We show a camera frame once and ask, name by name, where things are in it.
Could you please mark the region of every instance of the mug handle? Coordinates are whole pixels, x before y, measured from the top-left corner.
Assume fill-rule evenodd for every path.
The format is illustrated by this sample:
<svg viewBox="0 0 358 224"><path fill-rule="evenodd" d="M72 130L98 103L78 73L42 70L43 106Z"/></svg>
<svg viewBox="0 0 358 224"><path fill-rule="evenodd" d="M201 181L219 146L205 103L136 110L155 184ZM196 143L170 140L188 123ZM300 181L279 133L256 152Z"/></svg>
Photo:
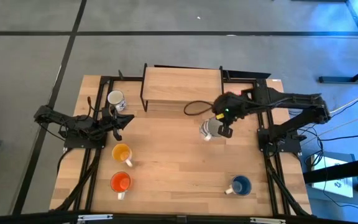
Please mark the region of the mug handle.
<svg viewBox="0 0 358 224"><path fill-rule="evenodd" d="M132 165L131 161L129 159L125 160L125 162L127 163L127 165L129 167L133 167L134 165Z"/></svg>
<svg viewBox="0 0 358 224"><path fill-rule="evenodd" d="M234 192L234 191L233 191L233 188L229 188L229 189L227 189L227 190L224 191L225 194L231 194L231 193L233 193L233 192Z"/></svg>
<svg viewBox="0 0 358 224"><path fill-rule="evenodd" d="M124 200L125 192L118 193L118 200Z"/></svg>

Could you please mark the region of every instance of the desk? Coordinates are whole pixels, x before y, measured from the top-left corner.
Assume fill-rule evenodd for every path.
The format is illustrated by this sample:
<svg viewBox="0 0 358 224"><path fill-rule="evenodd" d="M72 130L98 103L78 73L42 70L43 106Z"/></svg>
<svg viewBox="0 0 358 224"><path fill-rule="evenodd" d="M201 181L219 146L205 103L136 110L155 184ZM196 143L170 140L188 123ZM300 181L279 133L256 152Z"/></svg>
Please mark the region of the desk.
<svg viewBox="0 0 358 224"><path fill-rule="evenodd" d="M86 97L93 100L101 77L84 76L74 115L86 114ZM267 85L283 91L280 80L267 80ZM232 125L233 137L205 142L198 132L204 119L212 116L183 114L185 104L150 103L148 112L139 98L141 82L115 81L113 89L121 90L127 101L123 114L135 118L121 131L122 141L133 151L134 167L119 164L111 157L117 144L109 133L102 150L92 201L92 212L189 214L189 215L260 215L271 216L266 170L257 140L258 119L253 114ZM224 91L252 88L245 83L225 83ZM105 101L104 90L102 102ZM276 124L288 120L288 110L272 111ZM311 212L303 174L293 154L281 153L285 183L304 210ZM62 161L50 208L56 208L78 182L84 149L72 150ZM110 188L110 179L118 171L133 179L123 201ZM246 197L225 195L235 175L245 175L252 182ZM85 206L87 186L80 208ZM276 186L279 211L283 211L280 191Z"/></svg>

